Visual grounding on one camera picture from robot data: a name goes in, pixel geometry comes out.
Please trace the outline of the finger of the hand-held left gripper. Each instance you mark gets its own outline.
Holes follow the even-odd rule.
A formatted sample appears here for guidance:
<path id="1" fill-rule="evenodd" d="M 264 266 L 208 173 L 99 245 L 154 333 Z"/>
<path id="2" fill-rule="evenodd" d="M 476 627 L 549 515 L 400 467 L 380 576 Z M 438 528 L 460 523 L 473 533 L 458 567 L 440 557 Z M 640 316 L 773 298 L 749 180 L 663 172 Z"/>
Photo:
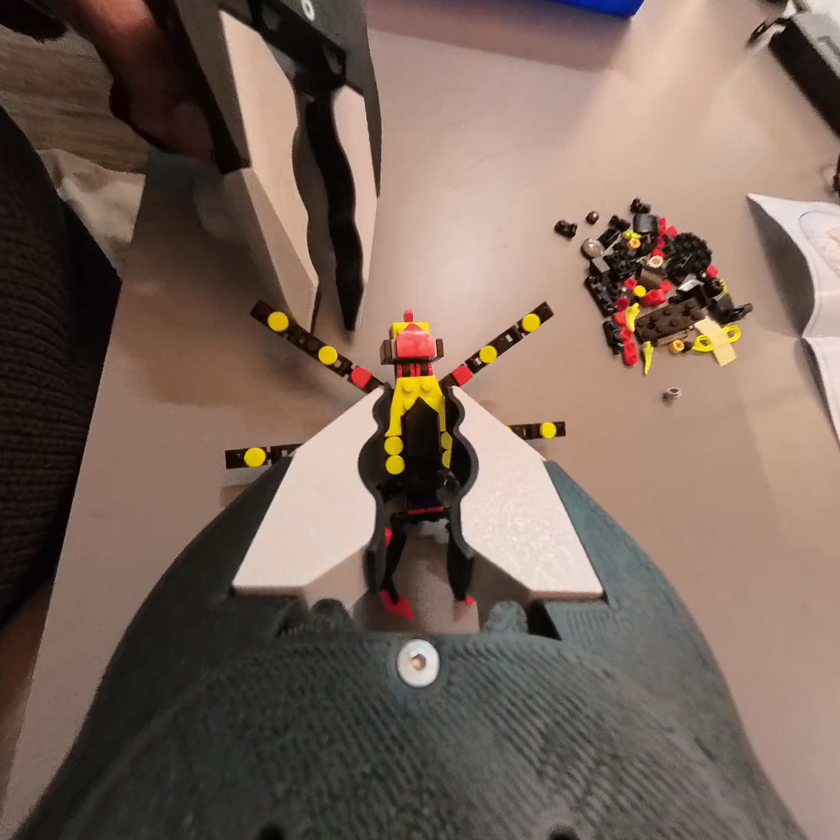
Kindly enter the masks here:
<path id="1" fill-rule="evenodd" d="M 363 95 L 341 87 L 303 111 L 311 157 L 308 244 L 320 283 L 346 331 L 357 329 L 371 271 L 381 148 Z"/>
<path id="2" fill-rule="evenodd" d="M 319 307 L 319 275 L 308 243 L 309 214 L 295 173 L 299 117 L 291 80 L 252 28 L 220 14 L 245 129 L 246 163 L 224 176 L 227 206 L 251 252 L 270 303 L 304 329 Z"/>

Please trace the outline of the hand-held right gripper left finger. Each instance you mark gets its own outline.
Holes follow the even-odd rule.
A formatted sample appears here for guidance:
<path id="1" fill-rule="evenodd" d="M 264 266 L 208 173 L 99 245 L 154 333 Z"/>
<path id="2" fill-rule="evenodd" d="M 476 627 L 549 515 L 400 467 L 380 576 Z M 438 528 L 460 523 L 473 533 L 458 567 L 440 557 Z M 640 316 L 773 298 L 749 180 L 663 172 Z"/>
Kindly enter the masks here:
<path id="1" fill-rule="evenodd" d="M 375 500 L 360 474 L 375 389 L 299 447 L 233 580 L 238 594 L 360 599 Z"/>

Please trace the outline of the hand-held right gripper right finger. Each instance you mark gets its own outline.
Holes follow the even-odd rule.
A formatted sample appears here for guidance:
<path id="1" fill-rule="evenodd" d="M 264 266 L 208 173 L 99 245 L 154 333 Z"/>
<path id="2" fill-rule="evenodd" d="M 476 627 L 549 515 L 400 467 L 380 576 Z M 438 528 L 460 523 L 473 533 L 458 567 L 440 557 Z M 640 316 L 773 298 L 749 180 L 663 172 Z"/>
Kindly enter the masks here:
<path id="1" fill-rule="evenodd" d="M 477 459 L 459 512 L 476 553 L 468 593 L 478 603 L 589 602 L 602 583 L 556 490 L 547 461 L 456 387 L 458 431 Z"/>

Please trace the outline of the black yellow red lego model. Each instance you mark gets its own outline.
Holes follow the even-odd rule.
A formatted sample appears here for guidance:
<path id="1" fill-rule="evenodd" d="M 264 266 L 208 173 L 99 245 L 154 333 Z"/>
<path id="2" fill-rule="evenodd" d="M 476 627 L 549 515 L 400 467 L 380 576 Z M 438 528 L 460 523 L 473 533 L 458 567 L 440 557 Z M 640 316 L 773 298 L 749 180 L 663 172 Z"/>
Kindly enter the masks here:
<path id="1" fill-rule="evenodd" d="M 440 523 L 445 530 L 446 575 L 455 601 L 476 601 L 468 593 L 476 553 L 463 537 L 459 503 L 476 478 L 477 459 L 459 432 L 464 412 L 453 390 L 461 389 L 552 316 L 549 305 L 540 304 L 440 379 L 434 364 L 443 359 L 444 344 L 427 322 L 417 321 L 413 311 L 406 310 L 381 345 L 380 363 L 394 375 L 393 385 L 386 385 L 285 312 L 263 302 L 252 310 L 253 319 L 366 395 L 384 390 L 374 405 L 377 432 L 362 447 L 359 468 L 375 502 L 374 535 L 364 555 L 367 592 L 377 594 L 389 612 L 409 620 L 414 617 L 408 596 L 398 591 L 396 575 L 410 529 L 425 523 Z M 566 435 L 562 421 L 505 426 L 528 444 Z M 228 450 L 226 468 L 284 466 L 284 477 L 302 445 Z"/>

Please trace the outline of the instruction booklet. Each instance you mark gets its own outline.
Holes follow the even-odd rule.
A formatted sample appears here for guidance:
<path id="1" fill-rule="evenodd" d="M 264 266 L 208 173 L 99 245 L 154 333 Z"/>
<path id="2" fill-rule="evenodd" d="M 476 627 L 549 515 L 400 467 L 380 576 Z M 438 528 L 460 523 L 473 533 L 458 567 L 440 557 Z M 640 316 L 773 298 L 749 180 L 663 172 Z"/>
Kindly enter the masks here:
<path id="1" fill-rule="evenodd" d="M 795 337 L 839 438 L 839 207 L 749 193 Z"/>

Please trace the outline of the pile of loose lego pieces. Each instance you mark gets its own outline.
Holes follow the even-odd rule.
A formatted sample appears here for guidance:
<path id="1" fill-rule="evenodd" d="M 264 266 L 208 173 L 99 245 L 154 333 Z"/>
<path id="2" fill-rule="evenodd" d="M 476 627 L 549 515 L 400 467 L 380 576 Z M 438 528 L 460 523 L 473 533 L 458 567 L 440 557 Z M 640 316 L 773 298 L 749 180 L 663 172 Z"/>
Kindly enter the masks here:
<path id="1" fill-rule="evenodd" d="M 604 256 L 584 261 L 582 286 L 607 349 L 648 376 L 659 356 L 699 355 L 733 364 L 752 303 L 733 300 L 708 240 L 675 225 L 642 197 L 600 217 Z"/>

